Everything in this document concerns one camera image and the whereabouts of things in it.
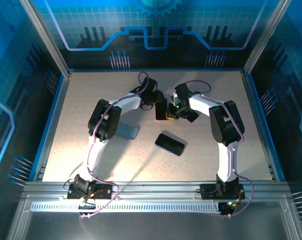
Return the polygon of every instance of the glass panel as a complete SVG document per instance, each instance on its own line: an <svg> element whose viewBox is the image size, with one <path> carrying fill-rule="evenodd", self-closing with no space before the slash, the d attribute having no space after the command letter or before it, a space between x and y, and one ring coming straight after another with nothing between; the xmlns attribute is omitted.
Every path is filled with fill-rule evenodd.
<svg viewBox="0 0 302 240"><path fill-rule="evenodd" d="M0 1L0 239L29 178L60 76L19 1Z"/></svg>
<svg viewBox="0 0 302 240"><path fill-rule="evenodd" d="M302 0L291 2L251 74L284 176L302 207Z"/></svg>
<svg viewBox="0 0 302 240"><path fill-rule="evenodd" d="M34 2L69 68L106 70L242 68L277 3Z"/></svg>
<svg viewBox="0 0 302 240"><path fill-rule="evenodd" d="M76 212L33 212L29 219L26 240L290 239L281 208L272 203L253 203L232 220L182 212L99 213L90 219Z"/></svg>

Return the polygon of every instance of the phone screen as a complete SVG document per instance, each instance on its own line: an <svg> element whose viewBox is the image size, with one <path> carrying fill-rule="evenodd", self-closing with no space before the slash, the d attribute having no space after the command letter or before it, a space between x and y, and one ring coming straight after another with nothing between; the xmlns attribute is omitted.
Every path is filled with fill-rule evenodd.
<svg viewBox="0 0 302 240"><path fill-rule="evenodd" d="M169 152L180 156L183 152L183 150L185 149L185 145L177 140L174 140L173 138L164 135L164 134L160 134L156 141L155 141L155 145L168 150Z"/></svg>
<svg viewBox="0 0 302 240"><path fill-rule="evenodd" d="M168 104L167 99L164 98L161 102L155 104L155 119L156 120L167 120Z"/></svg>

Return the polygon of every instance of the gray work surface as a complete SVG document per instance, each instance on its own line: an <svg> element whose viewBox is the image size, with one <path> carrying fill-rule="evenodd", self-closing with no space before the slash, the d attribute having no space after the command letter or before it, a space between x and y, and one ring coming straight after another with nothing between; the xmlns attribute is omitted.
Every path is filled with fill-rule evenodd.
<svg viewBox="0 0 302 240"><path fill-rule="evenodd" d="M88 178L83 161L88 154L88 121L100 99L115 100L139 86L139 72L72 73L43 181L64 182L76 174ZM211 84L208 97L236 103L245 126L245 142L238 150L238 173L252 180L270 180L270 171L249 105L240 72L150 71L170 102L174 88L189 80ZM191 91L205 91L199 82ZM132 110L120 121L139 128L135 140L113 137L104 150L98 176L109 181L214 181L219 168L219 150L210 119L202 114L195 122L185 119L156 121L155 109ZM166 131L186 142L181 156L155 146L158 135Z"/></svg>
<svg viewBox="0 0 302 240"><path fill-rule="evenodd" d="M277 203L252 203L232 219L203 213L33 212L25 240L286 240Z"/></svg>

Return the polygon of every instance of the cable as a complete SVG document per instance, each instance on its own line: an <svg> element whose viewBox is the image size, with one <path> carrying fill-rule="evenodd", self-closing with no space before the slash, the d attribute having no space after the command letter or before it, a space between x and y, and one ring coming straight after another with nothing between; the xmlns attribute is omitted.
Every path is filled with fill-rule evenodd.
<svg viewBox="0 0 302 240"><path fill-rule="evenodd" d="M66 184L69 183L71 180L74 180L74 178L69 178L68 180L66 180L66 181L64 182L64 184L63 184L63 189L64 189L64 190L68 190L68 189L65 188L65 186L66 186Z"/></svg>
<svg viewBox="0 0 302 240"><path fill-rule="evenodd" d="M144 105L142 105L142 106L141 106L141 109L142 109L143 111L149 111L149 110L153 109L153 106L154 106L154 105L155 105L155 104L152 104L151 107L150 107L150 108L147 108L147 109L143 108Z"/></svg>
<svg viewBox="0 0 302 240"><path fill-rule="evenodd" d="M196 190L195 190L195 192L196 192L197 194L214 194L216 191L218 191L218 189L215 189L215 190L212 191L212 192L206 192L206 191L201 190L201 189L196 189Z"/></svg>
<svg viewBox="0 0 302 240"><path fill-rule="evenodd" d="M211 92L211 90L212 90L211 85L210 85L208 82L203 81L203 80L190 80L190 81L186 81L185 84L193 83L193 82L204 83L204 84L206 84L206 85L209 87L209 90L204 91L204 92L202 92L201 94L209 93L209 92Z"/></svg>
<svg viewBox="0 0 302 240"><path fill-rule="evenodd" d="M106 207L107 207L107 206L108 206L108 205L109 205L109 204L117 197L117 195L119 194L119 191L120 191L119 185L117 185L116 183L110 182L110 181L103 181L103 180L100 180L100 179L96 178L95 176L93 176L92 171L91 171L90 168L89 168L90 153L91 153L91 150L92 150L92 148L93 148L93 146L94 146L94 143L95 143L96 140L97 140L97 137L96 137L97 129L98 129L99 125L101 124L102 120L103 120L103 119L105 118L105 116L108 114L108 111L109 111L114 105L118 104L120 101L122 101L122 100L124 100L124 99L128 99L128 98L135 97L135 96L137 96L137 95L143 93L144 90L146 90L146 88L147 88L147 86L148 86L148 84L149 84L149 75L148 75L145 71L140 72L140 73L138 74L138 77L137 77L139 83L141 83L140 76L141 76L142 73L144 73L144 74L146 75L146 77L147 77L146 85L144 86L144 88L143 88L141 91L139 91L139 92L137 92L137 93L135 93L135 94L133 94L133 95L121 97L121 98L119 98L117 101L115 101L114 103L110 104L110 106L105 110L105 112L103 113L103 115L101 116L100 120L97 122L97 124L96 124L96 126L95 126L95 128L94 128L94 130L93 130L93 144L91 145L91 147L90 147L90 149L89 149L89 152L88 152L88 155L87 155L86 169L87 169L88 173L90 174L90 176L91 176L95 181L97 181L97 182L99 182L99 183L102 183L102 184L112 185L112 186L116 187L117 190L116 190L115 194L113 195L113 197L110 199L110 201L108 201L103 207L101 207L99 210L93 212L92 214L90 214L90 213L88 213L87 215L82 214L81 216L82 216L83 218L84 218L84 217L90 218L90 217L93 217L93 216L97 215L97 214L100 213L103 209L105 209L105 208L106 208Z"/></svg>
<svg viewBox="0 0 302 240"><path fill-rule="evenodd" d="M200 94L201 98L203 98L203 99L205 99L205 100L208 100L208 101L210 101L210 102L212 102L212 103L221 105L221 106L223 107L223 109L225 110L226 114L227 114L228 117L230 118L230 120L231 120L233 126L235 127L237 133L238 133L238 134L240 135L240 137L241 137L240 141L238 141L238 142L232 147L232 151L230 152L231 169L232 169L233 173L234 173L237 177L239 177L239 178L241 178L241 179L244 179L244 180L248 181L248 182L251 184L252 192L251 192L251 197L249 198L249 201L247 202L247 204L246 204L240 211L238 211L238 212L236 212L236 213L234 213L234 214L232 214L232 215L229 215L229 216L224 216L224 217L229 217L229 218L231 218L231 217L235 217L235 216L239 215L240 213L242 213L242 212L250 205L250 203L252 202L252 199L253 199L253 197L254 197L254 194L255 194L255 187L254 187L254 185L253 185L253 182L252 182L250 179L248 179L247 177L244 177L244 176L239 175L239 174L237 173L236 169L235 169L235 163L234 163L235 150L236 150L236 147L237 147L238 145L242 144L242 143L245 141L245 137L243 136L243 134L242 134L241 130L239 129L239 127L238 127L236 121L235 121L234 118L232 117L231 113L229 112L229 110L228 110L228 108L225 106L225 104L224 104L223 102L221 102L221 101L217 101L217 100L214 100L214 99L212 99L212 98L210 98L210 97L204 96L203 93Z"/></svg>

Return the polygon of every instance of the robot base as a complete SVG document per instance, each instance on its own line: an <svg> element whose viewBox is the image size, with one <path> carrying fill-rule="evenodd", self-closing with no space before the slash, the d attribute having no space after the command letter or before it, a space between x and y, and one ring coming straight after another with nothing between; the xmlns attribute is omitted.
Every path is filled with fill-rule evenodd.
<svg viewBox="0 0 302 240"><path fill-rule="evenodd" d="M67 199L81 199L82 197L87 199L111 199L112 186L109 184L96 183L91 187L91 194L80 190L74 183L70 184Z"/></svg>
<svg viewBox="0 0 302 240"><path fill-rule="evenodd" d="M239 195L241 200L246 198L242 184L238 184L236 188L218 194L215 184L201 184L200 191L202 200L237 200Z"/></svg>

